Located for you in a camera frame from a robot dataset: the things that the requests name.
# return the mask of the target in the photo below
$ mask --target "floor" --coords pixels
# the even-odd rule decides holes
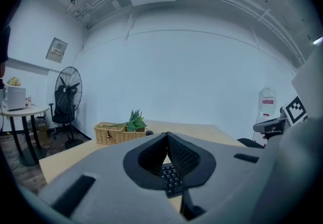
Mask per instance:
[[[88,140],[81,134],[74,132],[74,138],[80,139],[84,142]],[[18,140],[22,149],[27,148],[27,143],[24,135],[19,134]],[[67,136],[58,134],[56,140],[53,139],[53,132],[44,140],[39,140],[42,147],[47,149],[47,157],[65,150],[64,143],[67,141]],[[39,190],[46,185],[46,180],[39,165],[22,166],[18,159],[18,151],[15,145],[14,138],[10,135],[0,137],[0,146],[7,159],[8,165],[18,184],[26,187],[33,193],[37,194]]]

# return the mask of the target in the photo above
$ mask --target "gray padding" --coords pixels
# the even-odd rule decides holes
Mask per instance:
[[[123,159],[129,150],[158,135],[93,152],[53,180],[40,192],[39,197],[46,203],[53,204],[80,175],[85,174],[96,178],[96,181],[71,215],[71,219],[76,222],[186,222],[170,204],[165,191],[140,188],[123,169]],[[248,221],[272,168],[280,138],[273,137],[265,149],[257,149],[223,145],[182,134],[176,135],[208,150],[217,162],[213,175],[203,186],[189,189],[193,204],[206,210],[205,214],[192,222],[201,220],[208,222],[210,216],[216,216],[218,220],[226,223]],[[260,159],[254,164],[233,158],[236,153],[260,156]]]

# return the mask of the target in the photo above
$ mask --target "black table leg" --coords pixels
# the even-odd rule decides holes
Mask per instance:
[[[30,136],[29,136],[27,119],[26,119],[26,117],[21,117],[21,118],[22,118],[22,125],[24,127],[24,132],[25,132],[25,139],[26,139],[30,154],[32,156],[32,159],[34,160],[34,163],[38,164],[39,163],[38,158],[36,156],[36,153],[34,151],[34,148],[33,148],[32,144],[31,144],[31,140],[30,140]]]
[[[34,133],[34,139],[35,139],[37,148],[41,149],[39,139],[38,139],[38,135],[37,135],[36,125],[35,125],[35,117],[30,116],[30,120],[31,120],[32,132]]]
[[[24,127],[25,139],[26,139],[28,148],[22,151],[23,156],[19,157],[19,161],[24,166],[33,166],[39,163],[38,162],[39,159],[46,157],[47,150],[40,146],[38,136],[37,136],[34,116],[31,116],[31,125],[34,133],[34,139],[37,146],[33,146],[31,143],[26,117],[21,117],[21,118],[22,118],[22,125]]]
[[[16,147],[17,147],[17,150],[19,152],[19,155],[20,156],[23,156],[23,153],[22,153],[22,150],[21,150],[19,141],[18,141],[18,137],[17,137],[17,133],[16,133],[16,128],[15,128],[15,121],[14,121],[14,118],[13,117],[10,117],[10,125],[11,125],[12,135],[14,136],[14,140],[15,140]]]

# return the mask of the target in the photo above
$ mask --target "green plant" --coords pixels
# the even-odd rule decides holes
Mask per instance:
[[[136,110],[133,112],[131,111],[131,116],[129,121],[122,123],[122,124],[117,124],[113,126],[126,126],[128,132],[134,132],[138,129],[145,128],[147,125],[143,122],[144,117],[141,116],[141,113],[139,114],[139,110]]]

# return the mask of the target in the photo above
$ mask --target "desk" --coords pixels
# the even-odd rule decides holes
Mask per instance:
[[[47,110],[48,110],[48,106],[28,106],[24,109],[12,110],[12,111],[8,111],[5,107],[3,107],[2,115],[10,118],[10,125],[11,125],[11,129],[12,129],[12,134],[14,136],[16,147],[19,152],[19,161],[24,166],[36,165],[39,163],[39,161],[38,161],[39,159],[46,157],[46,150],[40,146],[40,143],[38,140],[34,115],[43,113]],[[34,139],[36,142],[36,146],[32,146],[32,144],[31,144],[26,116],[30,116],[31,126],[32,126],[32,131],[34,133]],[[21,117],[21,119],[22,119],[22,125],[24,127],[25,139],[26,139],[26,142],[28,145],[28,148],[26,148],[24,150],[21,150],[21,147],[19,145],[19,141],[17,138],[17,132],[16,132],[16,128],[15,128],[14,117]]]
[[[150,120],[146,120],[145,123],[148,125],[147,129],[152,130],[154,133],[167,131],[177,132],[207,141],[245,147],[242,143],[229,137],[214,125],[188,125]],[[109,145],[98,144],[95,140],[91,140],[53,156],[41,159],[39,163],[46,181],[49,183],[63,171],[85,158],[87,155],[107,146]],[[170,162],[169,158],[166,157],[164,163]],[[178,212],[180,211],[181,201],[182,196],[170,199],[170,203]]]

